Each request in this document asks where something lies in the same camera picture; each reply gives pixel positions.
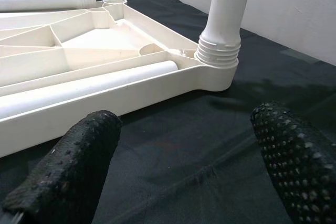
white wall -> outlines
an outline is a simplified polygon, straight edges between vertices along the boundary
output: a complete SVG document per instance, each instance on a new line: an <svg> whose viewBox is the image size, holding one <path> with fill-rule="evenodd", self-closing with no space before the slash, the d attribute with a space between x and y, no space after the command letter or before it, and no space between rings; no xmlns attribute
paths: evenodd
<svg viewBox="0 0 336 224"><path fill-rule="evenodd" d="M211 0L181 0L208 12ZM242 27L336 65L336 0L248 0Z"/></svg>

black tablecloth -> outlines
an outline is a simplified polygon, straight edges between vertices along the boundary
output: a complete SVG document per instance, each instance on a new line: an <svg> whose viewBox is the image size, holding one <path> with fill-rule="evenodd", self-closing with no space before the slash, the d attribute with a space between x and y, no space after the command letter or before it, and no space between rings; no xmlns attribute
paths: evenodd
<svg viewBox="0 0 336 224"><path fill-rule="evenodd" d="M207 20L177 0L129 0L129 6L194 41ZM336 67L245 30L241 37L230 89L193 91L121 117L94 224L291 223L249 115L278 100L336 140ZM0 159L0 200L55 142Z"/></svg>

plastic underside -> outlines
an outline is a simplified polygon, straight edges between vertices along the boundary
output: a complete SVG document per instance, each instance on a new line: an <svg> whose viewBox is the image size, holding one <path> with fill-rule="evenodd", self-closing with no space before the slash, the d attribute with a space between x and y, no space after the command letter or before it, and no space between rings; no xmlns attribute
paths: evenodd
<svg viewBox="0 0 336 224"><path fill-rule="evenodd" d="M202 63L196 50L124 0L0 14L0 157L60 137L93 111L123 115L192 90L227 89L236 67Z"/></svg>

white plastic table frame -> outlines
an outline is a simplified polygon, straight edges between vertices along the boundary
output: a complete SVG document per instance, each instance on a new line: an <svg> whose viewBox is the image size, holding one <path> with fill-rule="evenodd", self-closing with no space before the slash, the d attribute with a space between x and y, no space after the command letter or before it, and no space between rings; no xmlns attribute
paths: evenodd
<svg viewBox="0 0 336 224"><path fill-rule="evenodd" d="M60 137L93 111L123 115L192 90L229 88L246 1L213 0L200 46L125 0L97 2L92 9L0 15L0 157ZM165 70L139 74L141 67L163 62L167 69L160 65ZM128 79L124 70L133 68L135 77ZM94 82L104 80L99 77L115 72L111 78L120 74L126 81L95 88ZM65 86L81 89L83 80L90 83L86 93L44 103L62 97ZM21 111L16 100L27 107ZM36 107L37 100L44 105Z"/></svg>

black fabric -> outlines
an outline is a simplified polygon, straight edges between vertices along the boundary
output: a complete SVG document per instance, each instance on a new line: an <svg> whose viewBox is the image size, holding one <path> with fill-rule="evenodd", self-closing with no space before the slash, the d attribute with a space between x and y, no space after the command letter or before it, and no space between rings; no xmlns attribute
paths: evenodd
<svg viewBox="0 0 336 224"><path fill-rule="evenodd" d="M109 111L89 114L75 124L7 195L3 207L40 224L90 224L121 131Z"/></svg>
<svg viewBox="0 0 336 224"><path fill-rule="evenodd" d="M129 6L194 41L207 21L177 0L129 0ZM121 117L119 146L92 223L291 223L249 116L262 102L279 100L336 139L336 67L293 58L290 49L245 30L241 37L230 89L193 91ZM0 160L0 199L54 143Z"/></svg>
<svg viewBox="0 0 336 224"><path fill-rule="evenodd" d="M294 223L336 223L336 143L278 103L251 122L272 183Z"/></svg>

